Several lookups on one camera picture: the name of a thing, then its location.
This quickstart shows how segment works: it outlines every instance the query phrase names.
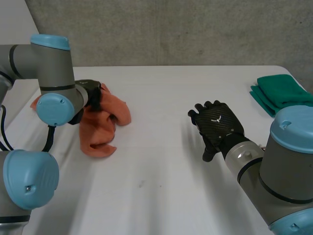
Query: white table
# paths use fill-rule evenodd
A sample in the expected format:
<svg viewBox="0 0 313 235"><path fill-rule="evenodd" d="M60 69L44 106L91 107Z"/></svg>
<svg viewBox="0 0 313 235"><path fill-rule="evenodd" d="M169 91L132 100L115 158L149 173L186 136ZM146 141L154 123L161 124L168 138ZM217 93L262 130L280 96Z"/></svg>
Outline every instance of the white table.
<svg viewBox="0 0 313 235"><path fill-rule="evenodd" d="M117 151L93 159L79 149L78 125L58 127L51 153L61 178L54 198L33 211L24 235L270 235L221 155L202 161L204 144L187 112L227 103L246 136L265 145L272 118L250 96L278 66L75 68L76 79L105 83L127 102L132 123L118 127ZM47 127L29 108L7 130L15 148L40 150Z"/></svg>

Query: orange cloth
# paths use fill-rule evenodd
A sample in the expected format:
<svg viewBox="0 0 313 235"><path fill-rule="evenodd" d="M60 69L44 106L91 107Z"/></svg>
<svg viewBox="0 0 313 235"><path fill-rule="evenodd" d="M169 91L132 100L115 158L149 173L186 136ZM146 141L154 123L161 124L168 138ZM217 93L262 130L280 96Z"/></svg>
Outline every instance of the orange cloth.
<svg viewBox="0 0 313 235"><path fill-rule="evenodd" d="M36 110L39 98L31 104L33 110ZM85 154L95 158L108 157L116 150L116 147L108 144L114 138L115 124L127 125L131 122L126 103L112 95L103 83L100 106L100 112L91 111L90 106L84 108L79 124L80 148Z"/></svg>

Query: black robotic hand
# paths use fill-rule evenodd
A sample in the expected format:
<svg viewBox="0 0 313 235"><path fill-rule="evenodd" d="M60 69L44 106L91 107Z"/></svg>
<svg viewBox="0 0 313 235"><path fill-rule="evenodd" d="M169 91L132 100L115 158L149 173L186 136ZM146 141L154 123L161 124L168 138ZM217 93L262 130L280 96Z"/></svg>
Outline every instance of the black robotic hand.
<svg viewBox="0 0 313 235"><path fill-rule="evenodd" d="M199 129L205 143L203 160L210 162L220 152L220 145L226 136L236 133L244 136L244 128L231 109L225 104L207 101L204 106L196 104L194 110L188 112L191 121Z"/></svg>

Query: robotic hand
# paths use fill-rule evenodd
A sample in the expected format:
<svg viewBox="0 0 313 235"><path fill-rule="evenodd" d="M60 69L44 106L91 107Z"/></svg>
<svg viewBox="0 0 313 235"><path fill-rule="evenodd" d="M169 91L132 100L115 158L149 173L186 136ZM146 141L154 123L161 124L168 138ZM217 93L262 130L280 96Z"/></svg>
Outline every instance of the robotic hand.
<svg viewBox="0 0 313 235"><path fill-rule="evenodd" d="M54 128L79 123L88 105L100 109L100 83L74 81L66 37L39 34L30 45L0 46L0 105L16 79L38 79L42 96L36 112L49 133L42 152L0 146L0 235L22 234L32 209L53 197L59 182L58 164L48 153Z"/></svg>
<svg viewBox="0 0 313 235"><path fill-rule="evenodd" d="M244 137L230 108L219 101L195 105L188 115L203 137L203 160L222 152L225 163L276 235L313 234L313 108L281 110L266 151Z"/></svg>
<svg viewBox="0 0 313 235"><path fill-rule="evenodd" d="M225 137L230 134L236 134L238 137L244 136L244 128L236 118L234 113L225 103L215 101L213 104L207 101L204 107L196 104L194 110L190 110L188 115L191 121L199 129L205 143L203 160L205 162L212 161L216 153L220 152L220 145Z"/></svg>

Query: black cable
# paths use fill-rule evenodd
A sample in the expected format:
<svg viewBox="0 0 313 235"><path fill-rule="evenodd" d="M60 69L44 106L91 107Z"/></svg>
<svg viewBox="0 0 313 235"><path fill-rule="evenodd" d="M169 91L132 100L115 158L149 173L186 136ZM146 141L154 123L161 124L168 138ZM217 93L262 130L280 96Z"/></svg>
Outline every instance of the black cable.
<svg viewBox="0 0 313 235"><path fill-rule="evenodd" d="M48 127L49 127L49 131L48 131L47 141L45 143L44 148L42 149L42 152L49 152L50 148L53 145L53 136L54 136L55 126L48 126Z"/></svg>
<svg viewBox="0 0 313 235"><path fill-rule="evenodd" d="M3 145L3 143L0 141L0 149L2 150L2 151L9 151L4 145Z"/></svg>
<svg viewBox="0 0 313 235"><path fill-rule="evenodd" d="M2 137L3 137L5 144L8 146L8 148L10 150L14 150L14 148L10 145L8 139L6 138L5 131L4 131L4 121L5 121L5 116L6 116L6 108L4 105L1 105L1 108L2 108L1 127L0 127L1 128L1 134L2 134ZM49 131L48 131L47 141L45 143L44 148L42 149L42 152L49 152L49 150L51 149L51 147L53 145L55 126L48 126L48 128L49 128ZM0 141L0 149L2 151L9 151L9 149L7 149L1 141Z"/></svg>
<svg viewBox="0 0 313 235"><path fill-rule="evenodd" d="M4 131L4 120L5 120L5 116L6 116L6 108L4 105L1 105L1 108L2 108L2 117L1 117L1 134L2 134L2 137L3 137L3 140L6 144L6 146L8 146L8 148L10 150L14 150L14 148L10 145L8 139L6 138L6 135L5 135L5 131Z"/></svg>

